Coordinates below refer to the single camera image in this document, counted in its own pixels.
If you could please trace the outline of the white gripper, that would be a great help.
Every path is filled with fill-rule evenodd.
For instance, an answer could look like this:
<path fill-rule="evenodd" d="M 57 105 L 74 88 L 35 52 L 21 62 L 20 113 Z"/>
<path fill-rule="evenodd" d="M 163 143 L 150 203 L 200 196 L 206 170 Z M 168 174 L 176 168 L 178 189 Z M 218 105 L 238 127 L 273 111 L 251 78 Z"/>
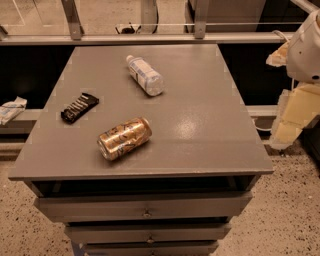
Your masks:
<path fill-rule="evenodd" d="M 313 11 L 294 33 L 266 59 L 274 67 L 286 65 L 289 77 L 300 83 L 279 97 L 277 116 L 269 145 L 276 150 L 291 146 L 312 120 L 320 114 L 320 10 Z"/>

